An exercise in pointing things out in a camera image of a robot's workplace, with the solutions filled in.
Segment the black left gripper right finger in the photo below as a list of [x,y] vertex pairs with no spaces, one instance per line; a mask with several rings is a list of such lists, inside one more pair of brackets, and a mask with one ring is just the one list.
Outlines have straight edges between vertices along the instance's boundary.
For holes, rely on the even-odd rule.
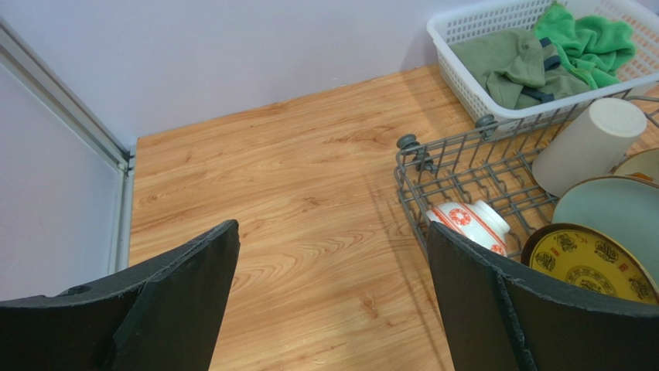
[[457,370],[656,370],[658,308],[558,281],[440,223],[426,252]]

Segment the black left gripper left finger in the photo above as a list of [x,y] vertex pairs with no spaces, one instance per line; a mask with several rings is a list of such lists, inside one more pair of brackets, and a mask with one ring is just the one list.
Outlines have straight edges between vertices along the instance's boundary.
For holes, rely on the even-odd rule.
[[240,252],[228,220],[61,294],[1,303],[3,370],[207,370]]

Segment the yellow patterned plate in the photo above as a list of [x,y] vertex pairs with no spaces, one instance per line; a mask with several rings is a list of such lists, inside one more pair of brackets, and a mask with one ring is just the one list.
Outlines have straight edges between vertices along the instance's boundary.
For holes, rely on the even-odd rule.
[[658,288],[622,245],[591,228],[555,223],[534,232],[521,263],[554,279],[607,296],[658,303]]

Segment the pale green flower plate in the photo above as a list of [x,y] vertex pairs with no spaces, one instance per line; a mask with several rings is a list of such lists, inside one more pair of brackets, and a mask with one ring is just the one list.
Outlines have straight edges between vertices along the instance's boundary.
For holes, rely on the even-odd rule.
[[586,226],[608,236],[658,282],[658,185],[617,175],[589,179],[560,198],[552,222]]

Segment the cream bird plate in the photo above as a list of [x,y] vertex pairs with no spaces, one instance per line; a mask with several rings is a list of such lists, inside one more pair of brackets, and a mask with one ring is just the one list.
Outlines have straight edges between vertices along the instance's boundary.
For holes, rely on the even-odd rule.
[[615,167],[613,174],[631,176],[658,184],[658,148],[629,156]]

